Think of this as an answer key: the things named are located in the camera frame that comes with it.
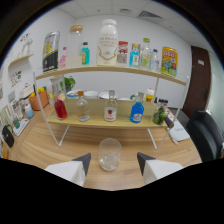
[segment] wall shelf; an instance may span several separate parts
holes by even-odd
[[[135,101],[117,100],[117,118],[116,121],[107,122],[104,120],[104,106],[106,100],[91,99],[87,100],[90,111],[90,119],[86,122],[78,120],[76,115],[76,102],[78,99],[65,99],[65,107],[68,117],[65,120],[59,120],[55,111],[48,117],[47,121],[50,124],[69,125],[86,128],[119,128],[119,129],[147,129],[167,127],[166,123],[156,125],[151,121],[155,111],[155,104],[144,102],[144,115],[140,123],[130,121],[132,106]]]
[[[69,69],[58,69],[53,70],[49,72],[44,72],[44,74],[39,75],[36,77],[36,80],[47,78],[50,76],[59,76],[64,75],[67,73],[76,73],[76,72],[100,72],[100,71],[108,71],[108,72],[125,72],[125,73],[133,73],[133,74],[140,74],[140,75],[146,75],[146,76],[152,76],[160,79],[165,79],[174,83],[178,83],[180,85],[185,86],[186,83],[176,79],[175,77],[171,75],[165,75],[162,73],[157,72],[150,72],[145,71],[137,68],[130,68],[130,67],[123,67],[123,66],[83,66],[78,68],[69,68]]]
[[[33,55],[33,54],[28,54],[28,55],[19,57],[19,58],[15,59],[15,60],[11,61],[11,63],[9,64],[9,67],[12,66],[12,65],[14,65],[14,64],[16,64],[16,63],[19,62],[19,61],[23,61],[23,60],[25,60],[25,59],[31,57],[32,55]]]

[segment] glass cup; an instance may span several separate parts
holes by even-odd
[[[18,128],[19,128],[20,123],[19,123],[19,120],[18,120],[18,118],[17,118],[17,117],[15,117],[15,118],[13,119],[13,124],[15,125],[16,129],[18,129]]]
[[[115,170],[120,162],[121,144],[116,139],[107,138],[99,145],[99,163],[107,171]]]

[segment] table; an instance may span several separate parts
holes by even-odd
[[[53,105],[44,108],[47,117],[53,110]],[[58,139],[66,129],[66,126],[58,124],[51,124],[51,127]],[[157,143],[166,133],[165,127],[150,130]],[[22,134],[14,137],[15,144],[9,149],[9,159],[41,169],[51,164],[71,161],[90,152],[92,159],[84,184],[85,188],[90,189],[123,190],[144,186],[137,152],[159,160],[177,162],[184,167],[201,163],[191,139],[175,145],[167,137],[161,148],[155,150],[147,129],[70,127],[60,147],[52,139],[40,111],[35,112]],[[120,164],[111,172],[103,170],[98,162],[99,143],[109,137],[117,139],[122,145]]]

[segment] jar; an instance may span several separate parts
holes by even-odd
[[[106,19],[98,36],[97,65],[113,66],[117,63],[118,34],[117,22]]]
[[[70,27],[65,58],[66,68],[75,68],[82,65],[82,30],[82,24],[75,24]]]

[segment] chair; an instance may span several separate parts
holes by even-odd
[[[202,162],[223,157],[223,137],[214,119],[204,110],[196,109],[186,126]]]

